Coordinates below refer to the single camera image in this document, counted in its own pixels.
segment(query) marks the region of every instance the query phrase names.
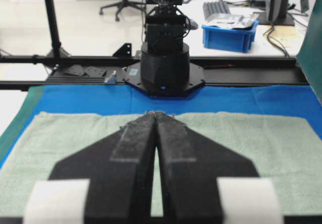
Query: dark green cloth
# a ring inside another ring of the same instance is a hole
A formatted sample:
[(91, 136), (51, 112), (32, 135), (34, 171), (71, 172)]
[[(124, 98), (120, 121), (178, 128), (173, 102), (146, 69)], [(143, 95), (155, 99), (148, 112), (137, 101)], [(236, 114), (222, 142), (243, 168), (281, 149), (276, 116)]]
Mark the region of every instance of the dark green cloth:
[(0, 168), (12, 145), (15, 143), (21, 131), (24, 129), (25, 124), (32, 116), (32, 112), (41, 99), (43, 91), (44, 86), (31, 87), (29, 89), (20, 111), (0, 137)]
[(315, 2), (297, 60), (317, 97), (322, 102), (322, 0)]

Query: blue plastic bin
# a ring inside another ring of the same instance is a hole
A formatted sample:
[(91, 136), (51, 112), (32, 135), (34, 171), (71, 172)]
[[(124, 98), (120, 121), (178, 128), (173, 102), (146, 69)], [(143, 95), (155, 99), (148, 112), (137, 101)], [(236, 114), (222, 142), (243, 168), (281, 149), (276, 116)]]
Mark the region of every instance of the blue plastic bin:
[(221, 29), (203, 25), (203, 45), (210, 49), (247, 53), (255, 39), (258, 23), (259, 21), (256, 20), (249, 30)]

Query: office chair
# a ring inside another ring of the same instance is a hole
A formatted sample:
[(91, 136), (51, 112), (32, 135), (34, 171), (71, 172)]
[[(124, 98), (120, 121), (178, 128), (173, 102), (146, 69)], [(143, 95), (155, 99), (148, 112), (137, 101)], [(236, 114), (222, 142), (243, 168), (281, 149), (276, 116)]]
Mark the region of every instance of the office chair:
[(129, 0), (122, 0), (119, 3), (114, 3), (114, 4), (109, 4), (109, 5), (102, 6), (100, 8), (100, 15), (103, 15), (103, 9), (111, 8), (111, 7), (117, 7), (117, 11), (116, 11), (116, 15), (115, 15), (115, 21), (118, 22), (118, 21), (120, 21), (120, 18), (118, 17), (118, 14), (122, 11), (123, 8), (132, 7), (132, 8), (138, 9), (140, 11), (143, 11), (143, 10), (145, 10), (145, 3), (131, 2)]

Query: black pole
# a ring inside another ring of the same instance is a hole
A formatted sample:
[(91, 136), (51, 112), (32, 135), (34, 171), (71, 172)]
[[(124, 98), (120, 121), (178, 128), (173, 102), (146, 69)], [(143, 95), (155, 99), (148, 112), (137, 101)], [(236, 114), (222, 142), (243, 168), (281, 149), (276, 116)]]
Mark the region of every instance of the black pole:
[(58, 27), (57, 27), (57, 21), (56, 21), (54, 0), (45, 0), (45, 2), (46, 2), (53, 55), (55, 58), (60, 58), (61, 42), (59, 41), (59, 33), (58, 33)]

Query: white floor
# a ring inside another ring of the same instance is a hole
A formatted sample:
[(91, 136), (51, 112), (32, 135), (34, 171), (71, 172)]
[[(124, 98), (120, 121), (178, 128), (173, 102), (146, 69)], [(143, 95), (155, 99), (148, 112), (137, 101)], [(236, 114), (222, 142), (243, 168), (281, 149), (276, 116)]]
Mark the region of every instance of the white floor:
[[(132, 52), (141, 47), (142, 19), (140, 11), (125, 8), (115, 22), (116, 8), (99, 7), (113, 0), (60, 0), (55, 2), (62, 46), (72, 55), (112, 55), (125, 42)], [(0, 48), (14, 55), (46, 55), (50, 34), (43, 1), (0, 1)], [(44, 80), (42, 65), (0, 64), (0, 81)], [(0, 135), (17, 114), (26, 93), (0, 91)]]

